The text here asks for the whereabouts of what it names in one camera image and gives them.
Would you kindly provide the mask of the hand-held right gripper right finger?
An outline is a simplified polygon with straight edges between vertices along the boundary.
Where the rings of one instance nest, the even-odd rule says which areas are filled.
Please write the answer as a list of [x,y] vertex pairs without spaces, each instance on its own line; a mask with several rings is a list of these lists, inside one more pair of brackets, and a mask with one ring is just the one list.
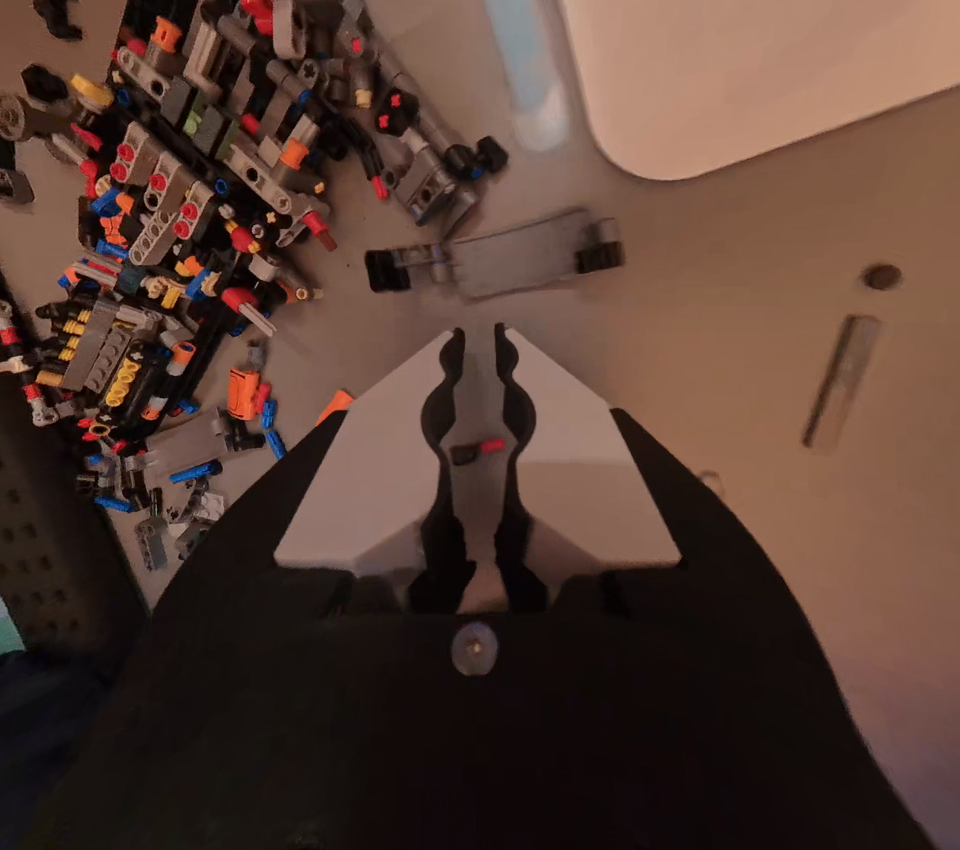
[[494,328],[494,351],[513,439],[494,535],[510,611],[545,611],[574,578],[677,566],[608,402],[506,324]]

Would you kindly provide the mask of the lego subassembly with curved panel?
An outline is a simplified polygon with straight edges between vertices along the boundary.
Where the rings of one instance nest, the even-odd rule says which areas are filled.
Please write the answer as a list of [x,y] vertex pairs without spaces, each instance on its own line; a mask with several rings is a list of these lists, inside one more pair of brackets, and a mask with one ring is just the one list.
[[342,81],[370,103],[348,106],[321,80],[324,105],[337,135],[361,158],[368,182],[431,240],[369,249],[369,288],[408,292],[427,280],[465,299],[539,289],[624,265],[617,223],[583,207],[569,207],[498,231],[462,235],[479,208],[483,188],[509,164],[508,149],[486,135],[469,142],[438,112],[370,16],[366,0],[311,0],[326,9]]

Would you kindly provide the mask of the loose grey curved lego panel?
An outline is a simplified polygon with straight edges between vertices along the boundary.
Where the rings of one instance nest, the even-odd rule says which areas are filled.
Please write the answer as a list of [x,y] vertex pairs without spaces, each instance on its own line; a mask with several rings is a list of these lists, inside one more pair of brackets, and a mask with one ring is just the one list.
[[176,473],[222,460],[230,452],[228,428],[224,412],[211,408],[148,437],[143,456],[145,479],[159,484]]

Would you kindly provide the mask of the black perforated mat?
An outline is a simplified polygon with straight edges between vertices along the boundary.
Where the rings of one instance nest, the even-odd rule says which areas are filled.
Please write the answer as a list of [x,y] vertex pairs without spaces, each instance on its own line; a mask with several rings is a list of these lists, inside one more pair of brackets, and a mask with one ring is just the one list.
[[116,662],[147,611],[114,533],[79,496],[75,461],[2,287],[2,619],[29,649]]

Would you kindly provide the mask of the black lego piece red pin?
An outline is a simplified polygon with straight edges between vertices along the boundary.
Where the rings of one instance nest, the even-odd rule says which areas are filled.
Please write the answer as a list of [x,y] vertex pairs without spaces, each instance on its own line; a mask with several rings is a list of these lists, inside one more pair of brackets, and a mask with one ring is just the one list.
[[448,450],[448,455],[454,467],[463,467],[485,457],[502,453],[506,445],[507,442],[502,437],[488,438],[474,443],[453,445]]

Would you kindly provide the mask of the white book stand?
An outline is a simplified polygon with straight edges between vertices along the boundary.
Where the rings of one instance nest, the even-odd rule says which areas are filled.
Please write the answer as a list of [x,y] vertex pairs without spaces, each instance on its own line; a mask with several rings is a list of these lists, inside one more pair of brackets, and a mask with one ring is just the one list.
[[959,0],[556,0],[607,160],[691,179],[958,87]]

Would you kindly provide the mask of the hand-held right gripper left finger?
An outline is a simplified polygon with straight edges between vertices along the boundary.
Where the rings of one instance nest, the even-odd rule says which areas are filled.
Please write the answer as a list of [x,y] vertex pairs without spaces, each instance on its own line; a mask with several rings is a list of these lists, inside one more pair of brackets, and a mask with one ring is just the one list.
[[274,551],[292,569],[377,578],[409,609],[455,613],[476,563],[442,446],[466,334],[447,330],[354,400]]

